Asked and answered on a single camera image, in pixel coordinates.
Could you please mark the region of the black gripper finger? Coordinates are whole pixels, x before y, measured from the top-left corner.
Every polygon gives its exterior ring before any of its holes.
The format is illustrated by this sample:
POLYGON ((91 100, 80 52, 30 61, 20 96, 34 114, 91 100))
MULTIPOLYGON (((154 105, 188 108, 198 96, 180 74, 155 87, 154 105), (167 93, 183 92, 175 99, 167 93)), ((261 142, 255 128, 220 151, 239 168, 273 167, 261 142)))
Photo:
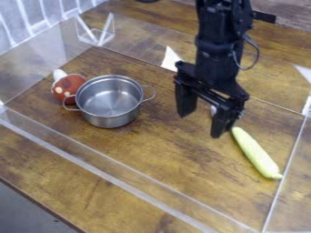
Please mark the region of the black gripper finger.
POLYGON ((219 106, 211 107, 211 131, 212 138, 219 138, 222 134, 231 130, 239 119, 239 108, 235 102, 229 101, 219 106))
POLYGON ((186 117, 196 110, 196 93, 190 86, 175 84, 175 100, 180 117, 186 117))

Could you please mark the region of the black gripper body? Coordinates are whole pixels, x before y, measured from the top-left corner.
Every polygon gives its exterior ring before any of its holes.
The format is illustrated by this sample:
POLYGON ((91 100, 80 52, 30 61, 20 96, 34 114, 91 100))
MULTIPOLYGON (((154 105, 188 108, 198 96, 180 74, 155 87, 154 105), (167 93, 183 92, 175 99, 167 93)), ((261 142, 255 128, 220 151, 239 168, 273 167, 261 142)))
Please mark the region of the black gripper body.
POLYGON ((208 80, 199 80, 195 73, 196 66, 194 64, 179 61, 175 63, 178 68, 174 84, 183 84, 192 88, 198 97, 202 97, 208 103, 215 106, 233 101, 239 108, 239 117, 245 110, 245 103, 250 99, 250 94, 238 84, 237 79, 229 81, 219 79, 211 83, 208 80))

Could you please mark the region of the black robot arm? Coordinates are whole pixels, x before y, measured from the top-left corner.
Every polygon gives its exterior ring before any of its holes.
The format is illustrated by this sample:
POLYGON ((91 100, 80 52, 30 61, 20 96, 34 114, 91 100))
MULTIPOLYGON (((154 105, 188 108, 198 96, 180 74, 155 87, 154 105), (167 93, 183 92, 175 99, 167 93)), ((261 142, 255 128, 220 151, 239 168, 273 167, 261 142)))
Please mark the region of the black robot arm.
POLYGON ((175 100, 180 117, 196 111, 199 99, 211 103, 215 113, 210 135, 231 130, 245 110, 250 94, 237 82, 242 69, 247 31, 253 28, 250 0, 196 0, 196 61, 175 63, 175 100))

